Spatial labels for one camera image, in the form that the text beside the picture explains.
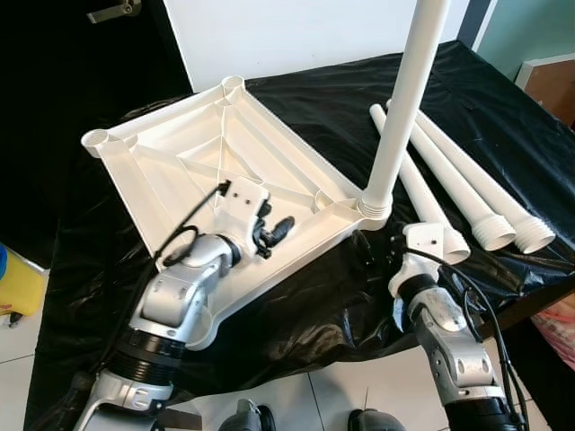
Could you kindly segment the brown wooden cabinet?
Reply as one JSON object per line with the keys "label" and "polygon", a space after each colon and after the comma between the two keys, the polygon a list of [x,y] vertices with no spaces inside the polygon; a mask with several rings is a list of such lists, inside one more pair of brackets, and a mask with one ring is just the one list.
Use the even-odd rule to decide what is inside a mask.
{"label": "brown wooden cabinet", "polygon": [[515,84],[567,127],[575,120],[575,54],[522,62]]}

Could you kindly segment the white plastic table top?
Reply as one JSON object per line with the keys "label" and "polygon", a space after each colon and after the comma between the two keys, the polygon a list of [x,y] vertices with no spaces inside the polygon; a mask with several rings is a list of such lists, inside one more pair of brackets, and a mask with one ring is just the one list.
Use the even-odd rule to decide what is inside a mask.
{"label": "white plastic table top", "polygon": [[183,218],[216,234],[214,209],[234,178],[270,191],[267,232],[280,219],[296,219],[269,259],[256,256],[255,246],[234,244],[241,261],[202,301],[188,349],[207,348],[227,317],[354,231],[385,226],[361,214],[362,190],[264,107],[238,75],[119,126],[86,132],[81,145],[102,160],[153,254]]}

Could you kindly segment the red plastic bag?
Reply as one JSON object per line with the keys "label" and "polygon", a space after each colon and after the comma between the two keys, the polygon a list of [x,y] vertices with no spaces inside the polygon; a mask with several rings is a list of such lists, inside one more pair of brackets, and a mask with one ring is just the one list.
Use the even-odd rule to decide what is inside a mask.
{"label": "red plastic bag", "polygon": [[559,358],[575,368],[575,298],[568,295],[531,317],[535,327]]}

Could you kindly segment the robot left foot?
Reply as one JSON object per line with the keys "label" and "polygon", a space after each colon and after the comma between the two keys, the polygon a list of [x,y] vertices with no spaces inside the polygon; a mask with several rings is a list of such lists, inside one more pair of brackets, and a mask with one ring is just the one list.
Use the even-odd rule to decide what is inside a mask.
{"label": "robot left foot", "polygon": [[217,431],[277,431],[271,407],[250,399],[239,399],[235,413]]}

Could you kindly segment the dark wooden table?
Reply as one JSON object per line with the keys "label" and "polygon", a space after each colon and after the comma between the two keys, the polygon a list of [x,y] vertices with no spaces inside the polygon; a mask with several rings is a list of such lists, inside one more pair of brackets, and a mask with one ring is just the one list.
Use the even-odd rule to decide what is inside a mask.
{"label": "dark wooden table", "polygon": [[528,320],[536,313],[545,311],[550,305],[558,303],[568,295],[575,293],[575,279],[571,278],[553,285],[546,285],[539,290],[528,293],[522,298],[513,301],[502,311],[497,313],[494,323],[498,329],[505,330],[514,327],[519,321]]}

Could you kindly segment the yellow plastic container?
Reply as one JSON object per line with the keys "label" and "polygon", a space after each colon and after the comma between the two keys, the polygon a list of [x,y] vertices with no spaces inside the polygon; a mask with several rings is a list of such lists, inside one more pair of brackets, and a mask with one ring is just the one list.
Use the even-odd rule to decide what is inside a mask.
{"label": "yellow plastic container", "polygon": [[0,328],[16,328],[40,312],[46,287],[44,269],[0,243]]}

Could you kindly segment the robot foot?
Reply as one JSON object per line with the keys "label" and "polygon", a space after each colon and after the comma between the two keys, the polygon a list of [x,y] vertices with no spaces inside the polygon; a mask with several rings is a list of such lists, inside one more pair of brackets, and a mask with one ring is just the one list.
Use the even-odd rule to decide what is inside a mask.
{"label": "robot foot", "polygon": [[348,431],[406,431],[406,427],[394,415],[368,408],[350,412]]}
{"label": "robot foot", "polygon": [[250,399],[239,399],[235,413],[217,431],[277,431],[271,407]]}

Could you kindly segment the black plastic cover sheet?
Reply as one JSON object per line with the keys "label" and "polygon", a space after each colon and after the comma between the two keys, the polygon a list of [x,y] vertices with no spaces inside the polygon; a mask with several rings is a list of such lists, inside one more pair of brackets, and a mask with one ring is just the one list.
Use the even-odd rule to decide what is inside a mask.
{"label": "black plastic cover sheet", "polygon": [[[368,106],[389,97],[400,58],[379,55],[337,66],[256,78],[248,89],[353,183],[366,183],[377,134]],[[437,49],[420,105],[483,168],[554,229],[533,254],[477,251],[460,269],[500,311],[513,301],[574,278],[575,136],[550,112],[460,42]],[[254,389],[271,379],[334,362],[376,360],[415,349],[392,321],[386,280],[366,272],[363,235],[379,256],[386,238],[413,222],[395,201],[385,229],[357,233],[225,321],[214,344],[186,354],[177,398]],[[65,431],[70,379],[98,360],[149,258],[107,170],[81,147],[68,178],[55,233],[40,339],[21,431]],[[533,342],[528,336],[534,336]],[[509,355],[543,422],[574,431],[574,373],[530,320],[504,330]]]}

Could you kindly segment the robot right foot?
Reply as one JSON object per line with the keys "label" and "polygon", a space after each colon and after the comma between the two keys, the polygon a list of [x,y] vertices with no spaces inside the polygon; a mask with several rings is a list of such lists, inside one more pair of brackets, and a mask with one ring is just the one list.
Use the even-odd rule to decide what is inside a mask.
{"label": "robot right foot", "polygon": [[394,415],[368,408],[350,412],[348,431],[406,431],[406,427]]}

